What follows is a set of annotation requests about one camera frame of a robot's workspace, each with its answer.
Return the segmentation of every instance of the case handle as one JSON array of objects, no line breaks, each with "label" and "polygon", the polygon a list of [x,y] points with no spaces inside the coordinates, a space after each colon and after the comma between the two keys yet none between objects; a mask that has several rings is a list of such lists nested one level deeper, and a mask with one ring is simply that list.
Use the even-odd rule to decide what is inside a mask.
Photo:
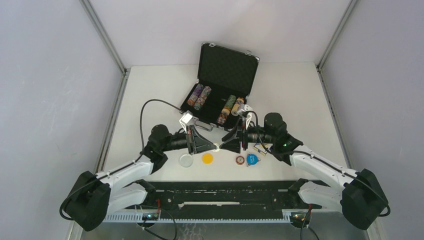
[{"label": "case handle", "polygon": [[197,120],[194,121],[194,125],[196,125],[197,127],[201,128],[203,130],[206,130],[208,132],[212,132],[212,130],[214,129],[214,127],[212,125],[210,125],[210,124],[209,124],[210,129],[207,128],[207,127],[205,127],[205,126],[199,125]]}]

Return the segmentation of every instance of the red wire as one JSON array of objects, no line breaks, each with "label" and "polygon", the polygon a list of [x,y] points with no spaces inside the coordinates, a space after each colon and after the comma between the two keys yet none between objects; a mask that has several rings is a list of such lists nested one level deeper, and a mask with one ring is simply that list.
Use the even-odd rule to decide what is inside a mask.
[{"label": "red wire", "polygon": [[309,208],[307,209],[307,211],[309,212],[309,216],[311,216],[311,214],[312,214],[312,204],[309,204]]},{"label": "red wire", "polygon": [[159,215],[159,208],[161,207],[161,200],[160,199],[157,199],[156,200],[156,202],[157,202],[157,210],[156,210],[156,214],[158,214]]}]

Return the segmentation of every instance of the poker chip case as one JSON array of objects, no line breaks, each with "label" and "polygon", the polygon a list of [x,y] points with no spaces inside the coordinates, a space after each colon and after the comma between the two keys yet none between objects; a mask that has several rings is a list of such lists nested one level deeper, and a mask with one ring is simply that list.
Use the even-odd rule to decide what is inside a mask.
[{"label": "poker chip case", "polygon": [[[198,121],[227,131],[234,128],[239,116],[229,114],[226,121],[217,122],[223,107],[231,95],[244,98],[247,102],[259,65],[259,57],[250,52],[240,52],[214,43],[201,45],[197,80],[181,105],[181,113],[190,111]],[[202,107],[195,109],[188,100],[201,84],[211,91]]]}]

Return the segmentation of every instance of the yellow poker chip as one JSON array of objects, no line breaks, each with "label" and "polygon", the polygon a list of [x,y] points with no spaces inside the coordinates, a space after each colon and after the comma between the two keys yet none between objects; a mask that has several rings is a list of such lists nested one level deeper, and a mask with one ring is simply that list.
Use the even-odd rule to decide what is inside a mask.
[{"label": "yellow poker chip", "polygon": [[204,164],[211,164],[214,161],[214,156],[212,156],[210,153],[206,153],[201,157],[201,160]]}]

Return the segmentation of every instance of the round petri dish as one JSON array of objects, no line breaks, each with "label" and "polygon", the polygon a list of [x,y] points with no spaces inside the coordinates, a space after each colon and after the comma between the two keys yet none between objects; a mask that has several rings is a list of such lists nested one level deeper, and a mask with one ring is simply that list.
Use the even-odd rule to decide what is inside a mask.
[{"label": "round petri dish", "polygon": [[179,164],[183,166],[184,168],[189,168],[191,165],[193,165],[194,158],[190,154],[184,154],[179,158]]}]

